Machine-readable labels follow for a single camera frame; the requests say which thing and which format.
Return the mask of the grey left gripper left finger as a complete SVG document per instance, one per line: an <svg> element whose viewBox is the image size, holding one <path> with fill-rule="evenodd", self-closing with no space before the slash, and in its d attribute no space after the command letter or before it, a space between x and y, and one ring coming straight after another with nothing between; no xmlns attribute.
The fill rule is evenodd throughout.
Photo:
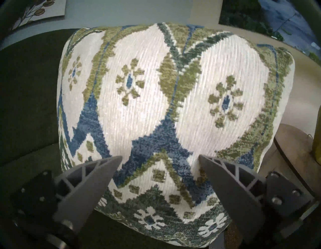
<svg viewBox="0 0 321 249"><path fill-rule="evenodd" d="M10 195L21 215L41 221L67 220L80 230L98 205L122 156L79 164L53 177L44 170Z"/></svg>

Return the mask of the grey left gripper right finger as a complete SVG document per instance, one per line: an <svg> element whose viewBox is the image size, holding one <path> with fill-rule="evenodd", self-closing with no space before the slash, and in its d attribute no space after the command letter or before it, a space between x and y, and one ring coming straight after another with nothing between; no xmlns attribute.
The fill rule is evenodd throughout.
<svg viewBox="0 0 321 249"><path fill-rule="evenodd" d="M283 243L312 213L312 196L276 171L261 177L216 157L200 154L198 160L243 243Z"/></svg>

